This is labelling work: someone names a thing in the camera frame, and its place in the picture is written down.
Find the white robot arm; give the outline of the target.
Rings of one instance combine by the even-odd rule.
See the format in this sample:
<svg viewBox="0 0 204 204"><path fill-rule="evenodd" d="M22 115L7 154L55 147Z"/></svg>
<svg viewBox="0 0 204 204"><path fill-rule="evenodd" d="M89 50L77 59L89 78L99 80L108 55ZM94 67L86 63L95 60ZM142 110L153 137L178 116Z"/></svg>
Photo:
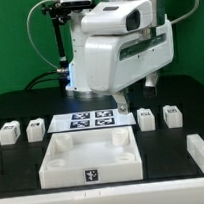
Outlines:
<svg viewBox="0 0 204 204"><path fill-rule="evenodd" d="M158 70L172 62L172 25L163 0L51 0L49 14L70 24L72 75L79 96L113 96L129 111L126 90L141 79L143 95L156 96Z"/></svg>

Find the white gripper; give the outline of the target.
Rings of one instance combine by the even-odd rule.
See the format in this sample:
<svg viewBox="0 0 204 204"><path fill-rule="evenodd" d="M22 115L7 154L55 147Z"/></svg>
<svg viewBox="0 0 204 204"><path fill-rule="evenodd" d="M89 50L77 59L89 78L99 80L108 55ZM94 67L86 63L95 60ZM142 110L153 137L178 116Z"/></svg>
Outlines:
<svg viewBox="0 0 204 204"><path fill-rule="evenodd" d="M143 95L146 98L157 95L159 74L154 71L173 60L172 25L166 20L156 28L154 38L143 41L137 32L88 37L84 51L88 86L93 92L115 93L118 112L127 115L127 101L119 90L148 75Z"/></svg>

